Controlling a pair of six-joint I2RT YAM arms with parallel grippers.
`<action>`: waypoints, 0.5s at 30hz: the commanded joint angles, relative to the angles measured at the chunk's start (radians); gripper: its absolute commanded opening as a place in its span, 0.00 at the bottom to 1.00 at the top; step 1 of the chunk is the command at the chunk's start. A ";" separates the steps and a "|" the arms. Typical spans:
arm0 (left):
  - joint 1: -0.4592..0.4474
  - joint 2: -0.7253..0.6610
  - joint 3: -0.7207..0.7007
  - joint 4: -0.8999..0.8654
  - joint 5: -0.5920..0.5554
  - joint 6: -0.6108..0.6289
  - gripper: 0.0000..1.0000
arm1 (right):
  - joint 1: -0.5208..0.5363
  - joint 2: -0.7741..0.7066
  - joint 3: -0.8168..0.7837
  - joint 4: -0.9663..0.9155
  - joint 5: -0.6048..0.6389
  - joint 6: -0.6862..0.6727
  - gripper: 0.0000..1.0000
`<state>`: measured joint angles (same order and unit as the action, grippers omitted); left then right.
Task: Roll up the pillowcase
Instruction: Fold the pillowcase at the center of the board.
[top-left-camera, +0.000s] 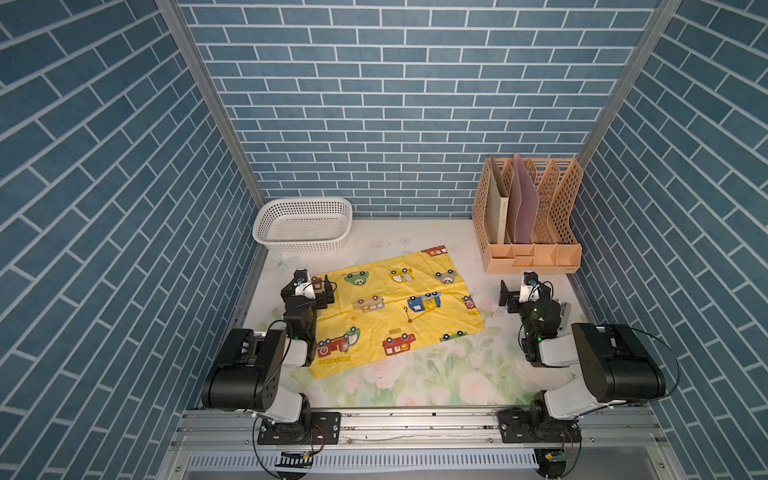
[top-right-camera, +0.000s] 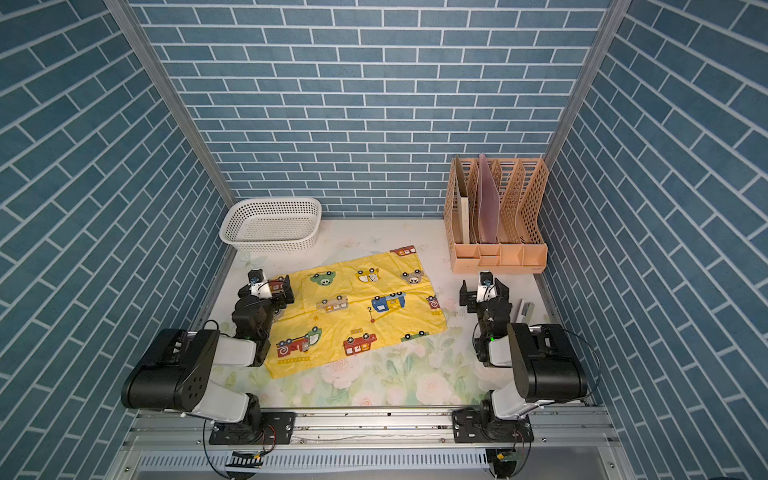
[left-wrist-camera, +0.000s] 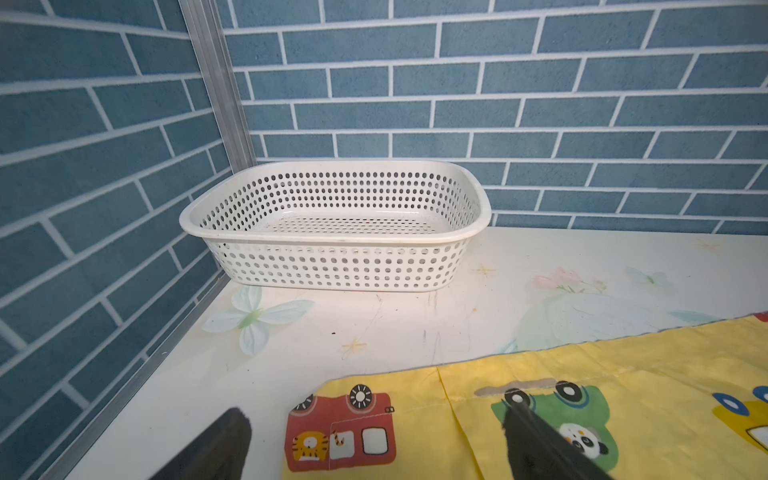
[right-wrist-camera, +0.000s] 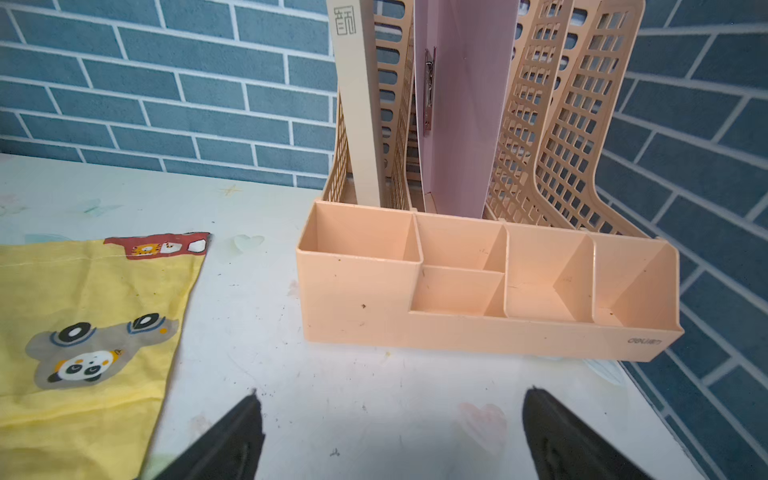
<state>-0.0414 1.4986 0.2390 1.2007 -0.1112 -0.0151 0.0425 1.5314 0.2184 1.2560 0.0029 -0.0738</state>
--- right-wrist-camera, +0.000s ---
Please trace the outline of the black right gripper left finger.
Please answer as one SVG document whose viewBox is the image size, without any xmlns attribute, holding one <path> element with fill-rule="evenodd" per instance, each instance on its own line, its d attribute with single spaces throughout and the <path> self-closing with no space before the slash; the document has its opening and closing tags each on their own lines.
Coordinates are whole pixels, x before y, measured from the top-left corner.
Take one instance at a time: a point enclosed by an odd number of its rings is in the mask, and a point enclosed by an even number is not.
<svg viewBox="0 0 768 480">
<path fill-rule="evenodd" d="M 160 472 L 157 479 L 245 479 L 257 473 L 266 435 L 253 390 Z"/>
</svg>

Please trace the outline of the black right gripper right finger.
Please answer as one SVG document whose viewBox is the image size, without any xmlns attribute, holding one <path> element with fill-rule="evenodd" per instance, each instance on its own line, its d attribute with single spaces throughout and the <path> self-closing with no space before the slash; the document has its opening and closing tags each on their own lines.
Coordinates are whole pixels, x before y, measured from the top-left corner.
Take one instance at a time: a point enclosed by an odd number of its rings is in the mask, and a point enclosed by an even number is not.
<svg viewBox="0 0 768 480">
<path fill-rule="evenodd" d="M 630 461 L 548 391 L 530 388 L 523 429 L 540 479 L 647 479 Z"/>
</svg>

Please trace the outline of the yellow cartoon pillowcase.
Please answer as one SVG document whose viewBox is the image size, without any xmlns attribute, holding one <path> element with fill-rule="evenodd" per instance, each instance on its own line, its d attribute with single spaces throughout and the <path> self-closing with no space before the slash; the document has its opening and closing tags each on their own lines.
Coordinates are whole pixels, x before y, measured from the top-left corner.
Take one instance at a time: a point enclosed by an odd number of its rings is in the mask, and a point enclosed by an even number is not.
<svg viewBox="0 0 768 480">
<path fill-rule="evenodd" d="M 1 475 L 133 479 L 207 232 L 1 249 Z"/>
</svg>

